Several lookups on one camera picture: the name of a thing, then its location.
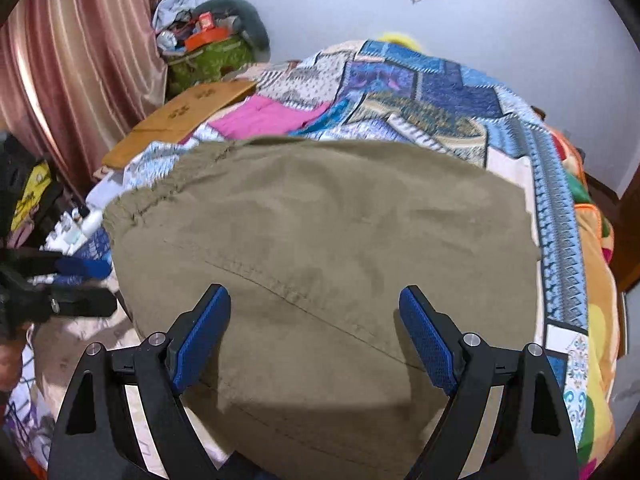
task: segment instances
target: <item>pink fabric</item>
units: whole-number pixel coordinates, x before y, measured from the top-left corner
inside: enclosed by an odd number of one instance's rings
[[[311,111],[296,110],[273,99],[254,95],[238,109],[224,117],[211,121],[227,139],[248,139],[258,135],[284,135],[318,118],[329,107],[322,103]]]

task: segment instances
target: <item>beige fabric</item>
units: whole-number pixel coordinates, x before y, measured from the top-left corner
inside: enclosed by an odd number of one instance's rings
[[[105,224],[141,334],[228,288],[231,322],[184,401],[283,480],[402,478],[420,452],[446,397],[398,319],[405,285],[491,344],[533,336],[522,190],[416,146],[204,143]]]

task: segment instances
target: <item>satin curtain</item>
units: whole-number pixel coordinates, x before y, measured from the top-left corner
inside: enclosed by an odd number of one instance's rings
[[[164,102],[159,0],[20,0],[0,29],[0,124],[50,153],[81,196],[100,160]]]

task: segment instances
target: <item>metal screw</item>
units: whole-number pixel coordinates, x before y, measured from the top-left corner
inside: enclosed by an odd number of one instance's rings
[[[149,336],[149,344],[151,346],[160,346],[166,340],[166,336],[162,332],[154,332]]]
[[[536,357],[538,357],[539,355],[542,355],[542,347],[538,344],[529,343],[527,345],[527,350],[529,350],[529,353],[531,355],[535,355]]]
[[[100,343],[91,343],[86,348],[86,353],[87,353],[87,355],[96,355],[100,351],[101,348],[102,348],[102,345]]]
[[[462,338],[462,341],[464,341],[469,346],[478,346],[482,340],[480,339],[480,336],[478,334],[469,332],[468,334],[465,334],[465,336]]]

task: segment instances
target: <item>wall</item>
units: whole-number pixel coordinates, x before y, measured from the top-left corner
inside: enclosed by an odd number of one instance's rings
[[[571,132],[617,192],[640,161],[640,52],[608,0],[248,0],[271,59],[387,30],[501,79]]]

